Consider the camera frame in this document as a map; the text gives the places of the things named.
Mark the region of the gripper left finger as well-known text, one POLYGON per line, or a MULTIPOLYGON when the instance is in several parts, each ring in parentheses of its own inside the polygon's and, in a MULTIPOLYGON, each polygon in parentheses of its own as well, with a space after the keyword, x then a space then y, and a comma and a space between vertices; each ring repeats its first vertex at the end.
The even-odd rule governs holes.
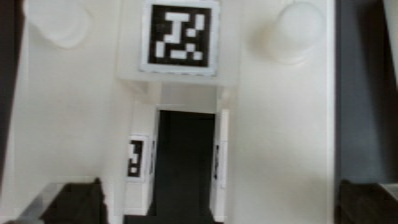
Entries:
POLYGON ((106 224, 100 182, 47 186, 10 224, 106 224))

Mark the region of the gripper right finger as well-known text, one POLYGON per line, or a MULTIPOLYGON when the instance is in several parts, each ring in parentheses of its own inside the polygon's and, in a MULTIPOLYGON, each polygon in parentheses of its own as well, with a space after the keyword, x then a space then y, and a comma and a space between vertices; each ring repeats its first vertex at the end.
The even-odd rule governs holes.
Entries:
POLYGON ((339 224, 398 224, 398 183, 339 185, 339 224))

